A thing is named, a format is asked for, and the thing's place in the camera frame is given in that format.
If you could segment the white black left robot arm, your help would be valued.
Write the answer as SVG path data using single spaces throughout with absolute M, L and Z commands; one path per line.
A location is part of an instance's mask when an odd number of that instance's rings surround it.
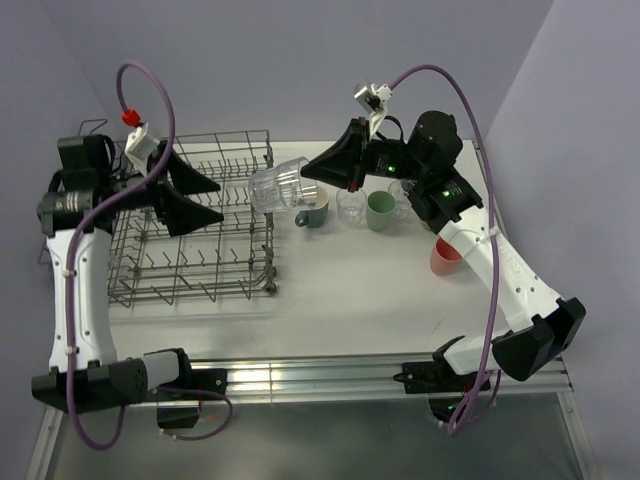
M 113 172 L 115 145 L 104 135 L 61 138 L 57 148 L 62 167 L 37 210 L 54 276 L 55 337 L 47 373 L 31 380 L 33 397 L 78 414 L 141 403 L 155 388 L 187 397 L 197 382 L 183 349 L 118 357 L 109 318 L 111 242 L 117 216 L 143 207 L 172 237 L 222 222 L 221 213 L 192 199 L 220 185 L 171 154 L 150 185 L 88 220 L 94 207 L 142 176 Z

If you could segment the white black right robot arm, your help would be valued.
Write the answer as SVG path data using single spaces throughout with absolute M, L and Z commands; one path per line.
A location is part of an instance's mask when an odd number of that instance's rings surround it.
M 487 369 L 525 381 L 571 344 L 586 309 L 546 285 L 505 238 L 487 200 L 455 168 L 462 147 L 454 117 L 440 111 L 423 113 L 407 140 L 373 139 L 357 118 L 301 174 L 349 191 L 367 176 L 409 181 L 414 212 L 462 256 L 506 319 L 489 343 Z

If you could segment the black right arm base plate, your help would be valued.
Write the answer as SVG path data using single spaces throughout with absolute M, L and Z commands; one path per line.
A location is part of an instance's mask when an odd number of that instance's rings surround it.
M 466 393 L 475 384 L 476 373 L 456 374 L 447 363 L 430 361 L 405 362 L 393 375 L 406 394 Z

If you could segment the clear faceted glass tumbler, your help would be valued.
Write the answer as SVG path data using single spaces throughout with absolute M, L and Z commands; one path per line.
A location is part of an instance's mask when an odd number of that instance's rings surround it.
M 306 157 L 260 170 L 249 178 L 251 204 L 258 213 L 274 213 L 296 208 L 321 208 L 324 193 L 315 180 L 302 176 L 302 168 L 309 163 Z

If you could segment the clear glass mug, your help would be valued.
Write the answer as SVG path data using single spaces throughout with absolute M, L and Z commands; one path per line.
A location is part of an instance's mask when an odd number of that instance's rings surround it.
M 394 180 L 388 187 L 388 193 L 395 200 L 394 216 L 397 220 L 404 220 L 411 211 L 409 191 L 414 186 L 414 182 L 407 179 Z

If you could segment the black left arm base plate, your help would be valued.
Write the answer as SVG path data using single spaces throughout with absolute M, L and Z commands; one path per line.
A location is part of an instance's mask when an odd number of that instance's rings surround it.
M 205 427 L 227 422 L 227 385 L 227 369 L 196 369 L 186 386 L 156 387 L 147 393 L 145 402 L 155 404 L 156 424 L 161 431 L 201 436 Z

